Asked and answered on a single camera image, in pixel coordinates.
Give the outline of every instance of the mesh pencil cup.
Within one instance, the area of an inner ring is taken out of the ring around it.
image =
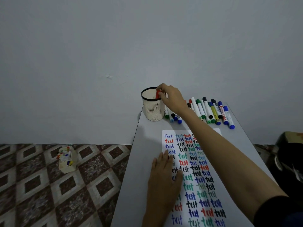
[[[141,92],[143,113],[150,121],[159,121],[164,116],[164,103],[161,98],[156,99],[156,87],[149,87]]]

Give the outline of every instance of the black sleeve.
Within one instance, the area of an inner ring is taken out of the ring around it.
[[[282,226],[286,217],[303,212],[303,208],[286,196],[273,197],[260,206],[254,217],[254,226]]]

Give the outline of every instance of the yellow marker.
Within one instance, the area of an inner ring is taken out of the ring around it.
[[[214,105],[212,104],[212,102],[209,102],[209,105],[210,105],[212,113],[214,114],[214,119],[215,119],[216,125],[220,125],[221,122],[220,122],[220,120],[218,118],[218,114],[216,112],[216,109],[214,108]]]

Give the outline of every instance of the box of markers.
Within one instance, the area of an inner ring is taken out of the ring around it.
[[[66,174],[76,170],[78,154],[72,146],[60,148],[57,159],[59,161],[59,170],[63,173]]]

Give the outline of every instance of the red marker cap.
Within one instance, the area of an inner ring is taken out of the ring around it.
[[[156,99],[159,99],[160,98],[160,96],[159,96],[159,92],[160,92],[161,90],[157,90],[157,92],[156,92]]]

